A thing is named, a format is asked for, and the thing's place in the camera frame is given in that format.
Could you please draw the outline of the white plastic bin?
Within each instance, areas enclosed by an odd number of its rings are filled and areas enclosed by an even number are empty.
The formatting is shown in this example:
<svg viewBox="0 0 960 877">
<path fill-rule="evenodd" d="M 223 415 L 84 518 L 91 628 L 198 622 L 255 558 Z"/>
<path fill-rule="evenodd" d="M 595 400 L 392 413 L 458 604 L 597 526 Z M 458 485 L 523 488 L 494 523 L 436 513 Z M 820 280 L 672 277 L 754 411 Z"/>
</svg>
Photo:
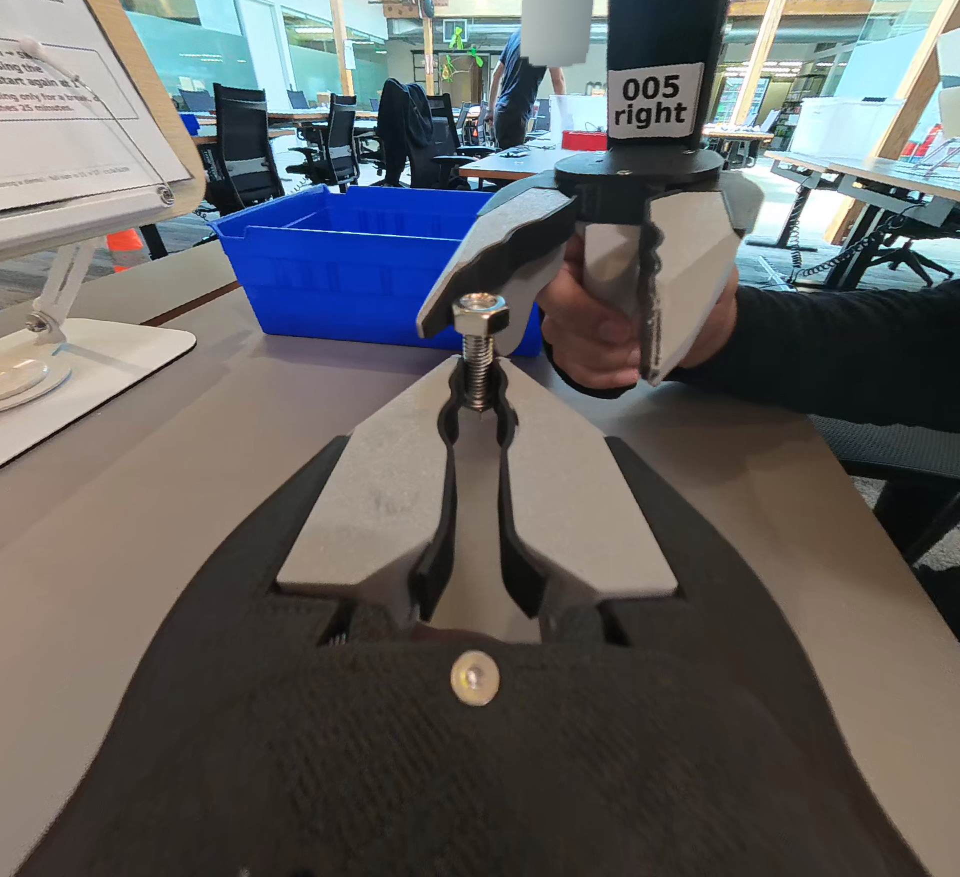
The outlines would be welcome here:
<svg viewBox="0 0 960 877">
<path fill-rule="evenodd" d="M 788 151 L 825 158 L 867 156 L 903 105 L 896 98 L 808 97 L 800 105 Z"/>
</svg>

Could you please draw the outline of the blue plastic bin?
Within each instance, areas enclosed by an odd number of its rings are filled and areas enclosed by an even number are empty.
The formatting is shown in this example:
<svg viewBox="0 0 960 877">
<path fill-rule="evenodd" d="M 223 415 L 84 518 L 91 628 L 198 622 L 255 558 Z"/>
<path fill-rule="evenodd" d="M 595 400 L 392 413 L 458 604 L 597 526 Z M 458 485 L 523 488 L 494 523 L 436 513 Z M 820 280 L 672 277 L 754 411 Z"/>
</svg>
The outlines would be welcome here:
<svg viewBox="0 0 960 877">
<path fill-rule="evenodd" d="M 423 339 L 417 313 L 491 194 L 307 187 L 212 223 L 262 331 L 459 352 Z"/>
</svg>

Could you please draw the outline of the black jacket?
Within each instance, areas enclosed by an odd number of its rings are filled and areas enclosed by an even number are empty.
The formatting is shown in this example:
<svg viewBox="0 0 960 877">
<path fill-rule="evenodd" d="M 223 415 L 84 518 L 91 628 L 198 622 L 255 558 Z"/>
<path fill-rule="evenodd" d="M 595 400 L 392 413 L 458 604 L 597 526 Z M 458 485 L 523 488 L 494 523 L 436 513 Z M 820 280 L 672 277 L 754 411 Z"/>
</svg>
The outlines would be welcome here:
<svg viewBox="0 0 960 877">
<path fill-rule="evenodd" d="M 376 137 L 380 146 L 382 185 L 400 187 L 411 150 L 427 147 L 433 139 L 432 115 L 425 89 L 389 77 L 382 87 L 377 110 Z"/>
</svg>

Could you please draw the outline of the steel bolt with nut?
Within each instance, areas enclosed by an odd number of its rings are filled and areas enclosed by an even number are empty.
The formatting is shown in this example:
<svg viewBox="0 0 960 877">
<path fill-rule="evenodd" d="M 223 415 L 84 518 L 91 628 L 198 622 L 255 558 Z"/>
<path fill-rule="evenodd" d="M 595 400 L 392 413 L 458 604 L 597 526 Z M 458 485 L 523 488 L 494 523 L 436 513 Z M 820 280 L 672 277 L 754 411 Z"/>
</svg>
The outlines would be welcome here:
<svg viewBox="0 0 960 877">
<path fill-rule="evenodd" d="M 463 338 L 493 338 L 510 326 L 510 308 L 497 294 L 463 295 L 451 308 L 452 325 Z"/>
</svg>

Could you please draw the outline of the slim wooden post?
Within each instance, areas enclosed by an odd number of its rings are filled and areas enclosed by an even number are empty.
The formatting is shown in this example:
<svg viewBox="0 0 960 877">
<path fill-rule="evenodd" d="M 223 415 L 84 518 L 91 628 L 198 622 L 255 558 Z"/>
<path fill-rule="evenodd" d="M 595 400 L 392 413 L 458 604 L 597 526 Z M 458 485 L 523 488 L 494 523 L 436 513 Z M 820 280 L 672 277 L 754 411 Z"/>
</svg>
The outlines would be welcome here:
<svg viewBox="0 0 960 877">
<path fill-rule="evenodd" d="M 349 67 L 347 56 L 347 27 L 344 0 L 328 0 L 330 5 L 331 26 L 338 60 L 342 96 L 355 96 L 353 71 Z"/>
</svg>

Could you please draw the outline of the black chair seat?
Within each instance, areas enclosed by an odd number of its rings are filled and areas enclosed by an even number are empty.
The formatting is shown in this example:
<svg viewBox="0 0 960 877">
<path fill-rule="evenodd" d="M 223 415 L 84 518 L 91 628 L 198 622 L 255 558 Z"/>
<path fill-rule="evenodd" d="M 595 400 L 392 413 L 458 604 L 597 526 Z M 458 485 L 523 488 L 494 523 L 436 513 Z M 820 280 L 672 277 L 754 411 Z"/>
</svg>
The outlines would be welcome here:
<svg viewBox="0 0 960 877">
<path fill-rule="evenodd" d="M 873 514 L 909 565 L 958 525 L 957 433 L 809 419 L 847 475 L 882 482 Z"/>
</svg>

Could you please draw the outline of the steel hex bolt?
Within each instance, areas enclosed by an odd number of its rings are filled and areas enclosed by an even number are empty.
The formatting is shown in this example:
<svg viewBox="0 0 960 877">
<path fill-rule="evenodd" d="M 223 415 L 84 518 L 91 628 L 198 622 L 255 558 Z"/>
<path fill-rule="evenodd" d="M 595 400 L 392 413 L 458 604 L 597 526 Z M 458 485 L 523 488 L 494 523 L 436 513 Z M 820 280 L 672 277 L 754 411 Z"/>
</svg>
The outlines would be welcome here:
<svg viewBox="0 0 960 877">
<path fill-rule="evenodd" d="M 496 363 L 493 336 L 466 333 L 462 337 L 463 405 L 477 415 L 491 406 L 491 376 Z"/>
</svg>

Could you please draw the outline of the green plant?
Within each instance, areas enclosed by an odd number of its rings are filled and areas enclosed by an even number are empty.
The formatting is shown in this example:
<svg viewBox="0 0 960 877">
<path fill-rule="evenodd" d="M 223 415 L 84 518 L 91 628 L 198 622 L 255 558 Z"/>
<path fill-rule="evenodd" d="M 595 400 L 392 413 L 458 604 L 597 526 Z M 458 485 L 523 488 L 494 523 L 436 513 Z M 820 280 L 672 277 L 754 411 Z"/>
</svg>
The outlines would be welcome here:
<svg viewBox="0 0 960 877">
<path fill-rule="evenodd" d="M 476 45 L 470 41 L 465 19 L 445 19 L 442 26 L 445 49 L 438 55 L 440 80 L 453 79 L 471 68 L 482 71 L 484 60 Z"/>
</svg>

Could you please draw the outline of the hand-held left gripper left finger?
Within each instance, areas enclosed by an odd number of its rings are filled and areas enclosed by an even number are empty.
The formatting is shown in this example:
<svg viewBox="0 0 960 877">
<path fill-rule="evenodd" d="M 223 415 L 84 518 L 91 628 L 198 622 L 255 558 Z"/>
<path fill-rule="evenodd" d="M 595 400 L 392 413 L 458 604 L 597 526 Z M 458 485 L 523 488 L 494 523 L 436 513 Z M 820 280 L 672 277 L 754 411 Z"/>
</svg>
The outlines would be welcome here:
<svg viewBox="0 0 960 877">
<path fill-rule="evenodd" d="M 275 579 L 296 596 L 386 609 L 397 623 L 428 618 L 450 578 L 443 539 L 455 510 L 456 407 L 450 356 L 346 439 Z"/>
</svg>

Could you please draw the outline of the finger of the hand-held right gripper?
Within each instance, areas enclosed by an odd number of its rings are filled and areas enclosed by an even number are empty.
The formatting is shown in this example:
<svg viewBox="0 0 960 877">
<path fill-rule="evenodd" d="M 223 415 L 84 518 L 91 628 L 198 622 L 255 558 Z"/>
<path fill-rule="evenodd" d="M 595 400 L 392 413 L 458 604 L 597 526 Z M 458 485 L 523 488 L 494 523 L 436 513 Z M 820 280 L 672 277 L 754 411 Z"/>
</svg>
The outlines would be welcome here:
<svg viewBox="0 0 960 877">
<path fill-rule="evenodd" d="M 501 296 L 510 324 L 495 339 L 496 352 L 522 344 L 537 295 L 558 274 L 578 219 L 579 201 L 555 187 L 529 187 L 490 200 L 426 295 L 415 319 L 421 339 L 452 325 L 453 305 L 464 295 Z"/>
<path fill-rule="evenodd" d="M 762 208 L 743 174 L 647 201 L 638 245 L 637 329 L 641 377 L 662 383 L 689 354 L 732 274 L 738 248 Z"/>
</svg>

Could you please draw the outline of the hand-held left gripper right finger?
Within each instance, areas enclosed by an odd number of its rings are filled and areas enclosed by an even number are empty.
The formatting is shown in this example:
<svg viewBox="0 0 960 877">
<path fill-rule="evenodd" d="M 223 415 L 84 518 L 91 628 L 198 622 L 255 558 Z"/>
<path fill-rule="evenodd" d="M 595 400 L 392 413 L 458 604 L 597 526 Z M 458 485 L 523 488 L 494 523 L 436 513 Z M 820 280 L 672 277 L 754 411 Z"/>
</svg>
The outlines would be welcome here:
<svg viewBox="0 0 960 877">
<path fill-rule="evenodd" d="M 678 580 L 605 434 L 509 359 L 497 363 L 504 586 L 530 619 L 674 596 Z"/>
</svg>

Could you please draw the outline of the printed instruction sheet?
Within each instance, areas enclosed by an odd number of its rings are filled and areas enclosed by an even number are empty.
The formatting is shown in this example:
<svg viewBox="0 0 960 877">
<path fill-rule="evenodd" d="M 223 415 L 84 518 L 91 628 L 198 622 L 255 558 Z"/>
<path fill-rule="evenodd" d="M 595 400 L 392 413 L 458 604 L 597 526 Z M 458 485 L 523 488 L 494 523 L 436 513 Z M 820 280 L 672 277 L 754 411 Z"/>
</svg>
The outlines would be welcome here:
<svg viewBox="0 0 960 877">
<path fill-rule="evenodd" d="M 1 208 L 186 180 L 86 0 L 1 0 Z"/>
</svg>

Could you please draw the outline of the black office chair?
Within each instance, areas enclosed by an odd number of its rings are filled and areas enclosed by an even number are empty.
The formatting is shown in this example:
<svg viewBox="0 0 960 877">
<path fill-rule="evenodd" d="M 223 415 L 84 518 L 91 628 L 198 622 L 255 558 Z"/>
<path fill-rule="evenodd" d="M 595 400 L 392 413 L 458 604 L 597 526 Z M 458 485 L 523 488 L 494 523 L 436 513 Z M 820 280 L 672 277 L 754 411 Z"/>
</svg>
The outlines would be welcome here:
<svg viewBox="0 0 960 877">
<path fill-rule="evenodd" d="M 305 176 L 313 185 L 336 188 L 340 193 L 358 182 L 359 164 L 354 146 L 356 98 L 332 94 L 325 124 L 303 123 L 296 136 L 305 142 L 292 151 L 302 155 L 288 174 Z"/>
<path fill-rule="evenodd" d="M 216 142 L 204 159 L 206 199 L 220 216 L 284 197 L 269 138 L 266 92 L 213 84 Z"/>
</svg>

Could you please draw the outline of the brown wooden desk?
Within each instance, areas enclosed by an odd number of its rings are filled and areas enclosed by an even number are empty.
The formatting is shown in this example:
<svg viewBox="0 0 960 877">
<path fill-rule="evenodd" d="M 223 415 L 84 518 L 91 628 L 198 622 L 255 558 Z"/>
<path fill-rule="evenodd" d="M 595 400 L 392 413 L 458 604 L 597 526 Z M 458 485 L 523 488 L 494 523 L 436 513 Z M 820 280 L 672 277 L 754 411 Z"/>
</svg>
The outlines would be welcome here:
<svg viewBox="0 0 960 877">
<path fill-rule="evenodd" d="M 496 151 L 493 154 L 468 162 L 456 174 L 469 181 L 484 183 L 512 183 L 552 170 L 566 158 L 575 155 L 595 155 L 607 146 L 607 134 L 599 131 L 575 131 L 568 136 L 583 137 L 589 149 L 565 149 L 562 140 L 534 137 L 522 146 Z"/>
</svg>

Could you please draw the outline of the light wooden desk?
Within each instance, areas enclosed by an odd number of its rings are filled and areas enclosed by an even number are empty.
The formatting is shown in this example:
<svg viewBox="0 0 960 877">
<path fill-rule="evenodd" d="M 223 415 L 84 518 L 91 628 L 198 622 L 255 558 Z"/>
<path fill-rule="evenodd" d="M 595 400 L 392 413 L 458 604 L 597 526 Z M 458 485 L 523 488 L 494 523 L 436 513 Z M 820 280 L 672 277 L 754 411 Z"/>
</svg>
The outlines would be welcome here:
<svg viewBox="0 0 960 877">
<path fill-rule="evenodd" d="M 772 173 L 797 185 L 779 238 L 755 247 L 788 250 L 786 286 L 797 291 L 855 290 L 870 269 L 906 268 L 926 287 L 932 274 L 958 274 L 915 249 L 920 241 L 958 240 L 958 170 L 883 158 L 824 158 L 774 154 Z M 800 216 L 814 193 L 833 193 L 863 206 L 842 248 L 829 259 L 802 265 Z"/>
</svg>

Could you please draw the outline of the person's right hand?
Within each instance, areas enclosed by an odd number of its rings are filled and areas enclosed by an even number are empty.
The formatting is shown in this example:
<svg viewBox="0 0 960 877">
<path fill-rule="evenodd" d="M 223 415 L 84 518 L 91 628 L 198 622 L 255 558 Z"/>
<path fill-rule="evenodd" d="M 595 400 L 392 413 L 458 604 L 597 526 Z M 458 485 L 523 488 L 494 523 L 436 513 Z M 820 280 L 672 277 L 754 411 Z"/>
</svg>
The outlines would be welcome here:
<svg viewBox="0 0 960 877">
<path fill-rule="evenodd" d="M 541 333 L 554 366 L 590 391 L 630 389 L 641 378 L 642 349 L 628 318 L 589 295 L 582 284 L 584 241 L 572 235 L 557 276 L 537 295 Z M 738 317 L 734 268 L 681 368 L 698 367 L 729 341 Z"/>
</svg>

